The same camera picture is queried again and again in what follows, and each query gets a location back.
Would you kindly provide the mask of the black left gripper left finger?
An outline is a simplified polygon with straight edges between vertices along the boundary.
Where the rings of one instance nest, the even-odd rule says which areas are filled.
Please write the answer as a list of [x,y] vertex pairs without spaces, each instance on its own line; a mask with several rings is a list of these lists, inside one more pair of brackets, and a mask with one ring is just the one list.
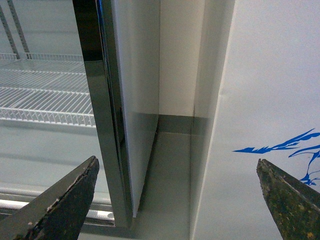
[[0,222],[2,240],[76,240],[91,207],[100,170],[91,156]]

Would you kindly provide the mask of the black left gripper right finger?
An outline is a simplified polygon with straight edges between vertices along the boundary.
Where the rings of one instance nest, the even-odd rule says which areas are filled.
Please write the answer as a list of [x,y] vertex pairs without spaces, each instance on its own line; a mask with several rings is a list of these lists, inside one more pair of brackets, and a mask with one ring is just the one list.
[[284,240],[320,238],[320,193],[266,159],[256,172],[264,201]]

